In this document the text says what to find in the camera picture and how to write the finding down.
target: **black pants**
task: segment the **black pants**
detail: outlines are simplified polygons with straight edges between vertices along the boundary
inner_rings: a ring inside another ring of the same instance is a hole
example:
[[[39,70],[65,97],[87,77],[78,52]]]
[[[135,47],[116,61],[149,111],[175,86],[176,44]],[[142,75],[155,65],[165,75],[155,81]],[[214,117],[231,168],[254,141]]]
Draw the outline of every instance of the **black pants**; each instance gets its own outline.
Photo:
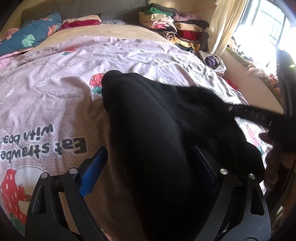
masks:
[[[213,200],[186,159],[198,145],[232,174],[264,170],[222,100],[200,87],[176,87],[139,74],[109,71],[102,80],[111,137],[131,181],[135,206],[150,240],[188,240]]]

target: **strawberry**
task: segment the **strawberry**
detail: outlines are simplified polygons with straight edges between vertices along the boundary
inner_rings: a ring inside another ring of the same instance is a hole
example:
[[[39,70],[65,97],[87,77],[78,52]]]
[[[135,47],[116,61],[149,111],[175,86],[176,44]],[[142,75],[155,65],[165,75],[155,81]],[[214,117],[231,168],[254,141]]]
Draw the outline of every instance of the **strawberry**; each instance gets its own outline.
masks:
[[[95,74],[89,81],[89,86],[94,89],[96,86],[102,87],[101,81],[104,74]]]
[[[9,216],[14,216],[20,220],[23,225],[26,223],[27,216],[20,211],[18,202],[27,201],[26,194],[22,185],[15,184],[14,169],[8,169],[6,175],[1,183],[0,191],[4,209],[8,212]]]

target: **gray headboard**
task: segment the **gray headboard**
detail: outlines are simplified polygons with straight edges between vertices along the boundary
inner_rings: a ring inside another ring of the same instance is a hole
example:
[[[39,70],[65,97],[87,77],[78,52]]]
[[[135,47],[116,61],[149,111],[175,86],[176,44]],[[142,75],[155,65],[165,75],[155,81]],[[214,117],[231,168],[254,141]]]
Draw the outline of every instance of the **gray headboard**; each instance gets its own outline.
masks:
[[[127,23],[138,23],[138,12],[150,0],[45,0],[22,12],[22,23],[58,12],[62,19],[79,18],[101,13],[101,19],[122,19]]]

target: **wall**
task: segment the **wall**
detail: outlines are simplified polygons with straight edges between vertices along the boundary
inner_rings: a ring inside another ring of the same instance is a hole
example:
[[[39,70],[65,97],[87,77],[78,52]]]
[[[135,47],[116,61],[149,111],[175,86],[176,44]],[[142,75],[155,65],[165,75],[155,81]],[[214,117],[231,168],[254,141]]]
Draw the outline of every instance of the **wall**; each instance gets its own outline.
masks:
[[[246,68],[227,51],[223,52],[221,59],[227,68],[224,79],[230,79],[238,86],[238,91],[250,105],[283,113],[282,106],[259,77],[246,74]]]
[[[215,0],[151,0],[165,7],[173,7],[179,12],[200,12],[204,21],[211,22],[216,9]]]

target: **window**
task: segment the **window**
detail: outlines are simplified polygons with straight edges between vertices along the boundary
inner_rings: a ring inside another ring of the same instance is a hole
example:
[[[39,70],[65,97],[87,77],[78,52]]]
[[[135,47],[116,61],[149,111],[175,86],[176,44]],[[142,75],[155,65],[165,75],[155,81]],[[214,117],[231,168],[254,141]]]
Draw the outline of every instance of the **window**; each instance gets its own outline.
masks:
[[[249,0],[233,35],[239,52],[251,57],[267,74],[276,73],[276,49],[296,59],[295,28],[272,0]]]

